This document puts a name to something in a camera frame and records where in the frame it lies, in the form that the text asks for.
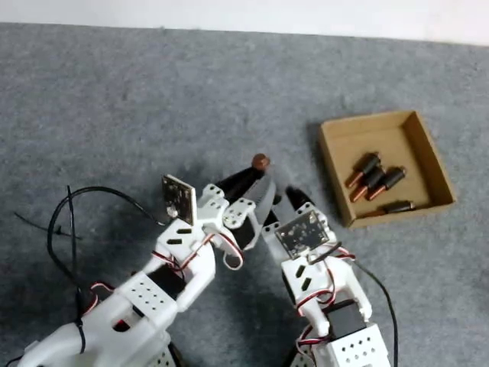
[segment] black wire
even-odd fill
[[[44,228],[43,226],[38,225],[37,223],[32,222],[31,220],[27,219],[24,216],[21,216],[19,213],[14,212],[14,215],[18,217],[22,222],[28,224],[29,226],[33,226],[34,228],[40,229],[41,231],[47,232],[47,228]],[[58,229],[54,232],[55,235],[64,235],[65,237],[71,237],[71,234],[65,233],[61,231],[61,226],[58,227]]]
[[[75,230],[75,211],[73,208],[73,196],[71,194],[71,189],[70,186],[66,187],[66,190],[68,191],[68,204],[70,207],[70,231],[71,231],[71,272],[73,275],[76,277],[78,275],[78,267],[77,267],[77,260],[76,260],[76,230]],[[75,293],[75,303],[76,303],[76,319],[75,319],[75,324],[76,327],[78,328],[79,331],[79,336],[82,340],[82,347],[79,351],[79,354],[82,354],[85,352],[85,347],[86,347],[86,339],[85,339],[85,333],[83,332],[83,321],[82,321],[82,316],[83,316],[83,297],[82,297],[82,290],[80,287],[76,287],[76,293]]]
[[[331,247],[328,251],[326,251],[324,254],[320,255],[318,258],[315,258],[314,260],[312,261],[309,261],[309,265],[314,265],[314,264],[317,264],[318,262],[321,262],[322,260],[324,260],[325,258],[327,258],[328,256],[330,256],[333,252],[335,252],[338,248],[342,247],[342,243],[341,241],[338,242],[336,245],[334,245],[333,247]]]
[[[385,288],[385,286],[382,284],[382,282],[372,273],[369,271],[365,266],[362,264],[358,263],[358,261],[353,261],[354,264],[356,264],[366,275],[368,275],[372,280],[378,284],[379,287],[381,287],[381,290],[384,292],[384,295],[387,299],[387,305],[389,306],[389,311],[390,315],[392,316],[392,324],[393,324],[393,333],[394,333],[394,366],[397,367],[398,359],[399,359],[399,336],[397,332],[397,318],[396,318],[396,313],[394,312],[394,307],[392,305],[392,300],[390,299],[389,292]]]
[[[5,364],[5,367],[9,367],[13,362],[17,362],[17,361],[20,361],[21,358],[23,356],[19,356],[19,357],[15,357],[15,358],[12,358],[10,361],[8,361],[6,364]]]
[[[122,193],[121,191],[117,191],[115,189],[112,189],[110,187],[104,187],[104,186],[91,186],[91,187],[83,187],[81,189],[78,189],[76,191],[73,191],[71,193],[71,198],[74,198],[76,196],[79,196],[83,193],[90,193],[90,192],[104,192],[104,193],[111,193],[113,195],[119,196],[122,199],[128,201],[130,204],[135,206],[137,209],[139,209],[146,217],[149,219],[153,220],[156,224],[159,226],[164,226],[164,223],[158,221],[151,213],[149,213],[140,203],[138,203],[135,199],[130,197],[129,195]],[[53,212],[53,215],[51,216],[51,221],[49,222],[49,226],[47,228],[47,252],[49,256],[53,259],[54,264],[68,277],[68,279],[75,284],[79,289],[83,289],[83,286],[81,284],[81,281],[78,279],[76,275],[74,275],[67,266],[57,257],[57,255],[54,253],[53,250],[53,232],[54,232],[54,226],[56,225],[56,221],[58,216],[60,215],[60,212],[62,208],[68,203],[69,197],[65,197],[63,200],[60,201],[60,203],[57,205],[56,209]]]

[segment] wire bundle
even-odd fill
[[[157,251],[152,251],[151,253],[160,258],[161,260],[165,261],[171,268],[172,270],[174,271],[180,271],[182,272],[183,274],[183,271],[186,269],[186,267],[189,265],[189,263],[197,256],[197,253],[199,252],[199,250],[205,246],[207,243],[212,243],[212,239],[214,238],[214,236],[218,235],[219,237],[221,237],[225,242],[227,242],[229,244],[229,246],[231,247],[231,249],[233,250],[234,252],[234,255],[238,258],[239,260],[239,263],[238,265],[236,266],[231,266],[227,261],[227,254],[225,253],[224,254],[224,257],[222,258],[222,261],[224,262],[224,265],[226,266],[226,268],[228,268],[229,270],[233,270],[233,271],[237,271],[239,269],[241,269],[241,267],[243,266],[243,264],[245,263],[245,260],[243,258],[243,253],[241,251],[241,249],[228,237],[226,236],[225,234],[223,233],[219,233],[219,232],[216,232],[216,233],[211,233],[211,234],[208,234],[203,240],[202,240],[202,243],[200,244],[200,246],[194,250],[183,262],[181,265],[178,264],[178,261],[174,258],[174,256],[172,256],[172,258],[168,258],[167,256],[157,252]]]
[[[336,258],[341,258],[341,259],[350,259],[353,261],[354,264],[358,266],[365,274],[367,274],[372,280],[379,285],[381,290],[383,291],[386,300],[387,300],[387,305],[389,307],[390,315],[392,317],[392,322],[393,322],[393,367],[397,367],[398,365],[398,360],[399,360],[399,336],[398,336],[398,330],[397,330],[397,318],[396,314],[394,312],[392,300],[390,299],[389,292],[385,288],[385,286],[382,284],[382,282],[369,270],[366,269],[365,266],[362,264],[359,264],[358,261],[356,261],[356,256],[350,253],[346,248],[342,247],[342,243],[338,242],[336,245],[327,245],[330,247],[330,249],[325,252],[324,254],[320,255],[318,258],[314,259],[313,261],[310,261],[309,264],[317,264],[320,261],[326,260],[328,256],[331,256],[334,252],[338,251],[340,254],[335,255]],[[319,291],[312,292],[310,295],[307,297],[304,297],[300,302],[297,303],[296,309],[300,312],[300,307],[303,306],[307,301],[312,300],[313,298],[317,298],[317,301],[324,305],[322,308],[323,310],[326,309],[327,307],[331,306],[332,304],[335,303],[336,299],[336,286],[335,286],[335,279],[333,277],[333,273],[331,269],[329,269],[326,265],[326,270],[328,272],[328,275],[331,279],[332,283],[332,289],[322,289]],[[329,297],[326,300],[322,300],[320,297],[323,295],[329,295]],[[328,343],[330,341],[329,336],[322,336],[322,337],[317,337],[317,338],[307,338],[307,336],[313,331],[312,325],[306,326],[304,330],[301,332],[299,338],[296,340],[296,349],[299,354],[302,356],[305,356],[306,358],[309,358],[312,362],[313,365],[316,366],[316,360],[314,358],[314,354],[312,352],[312,346],[320,343]],[[303,347],[308,346],[309,347],[309,354],[303,351]]]

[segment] cardboard box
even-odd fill
[[[387,112],[326,121],[320,141],[326,166],[347,227],[370,226],[446,209],[455,202],[452,185],[419,114]],[[378,151],[384,168],[404,166],[406,177],[372,201],[351,203],[345,181],[366,153]],[[410,212],[359,218],[387,203],[411,200]]]

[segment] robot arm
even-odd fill
[[[290,365],[390,366],[378,326],[371,322],[371,303],[348,262],[355,256],[338,244],[327,218],[307,196],[297,189],[287,193],[293,219],[269,222],[262,234],[292,303],[309,321]]]
[[[190,185],[165,176],[172,223],[158,237],[151,259],[82,318],[85,352],[75,324],[31,344],[19,366],[179,366],[167,327],[186,311],[215,276],[214,247],[232,270],[254,247],[270,212],[275,186],[254,167],[218,184],[199,200]],[[237,266],[228,257],[238,259]]]

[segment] gray carpet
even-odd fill
[[[160,175],[198,189],[274,160],[384,280],[401,366],[489,364],[489,49],[409,41],[207,31],[0,25],[0,362],[73,319],[73,289],[44,234],[66,185],[123,190],[158,213]],[[449,211],[350,231],[316,144],[323,120],[417,109],[458,194]],[[86,281],[120,284],[158,228],[104,194],[75,200]],[[62,215],[67,229],[67,214]],[[69,258],[69,242],[56,249]],[[392,350],[385,299],[360,274]],[[191,366],[279,366],[304,325],[264,243],[171,327]]]

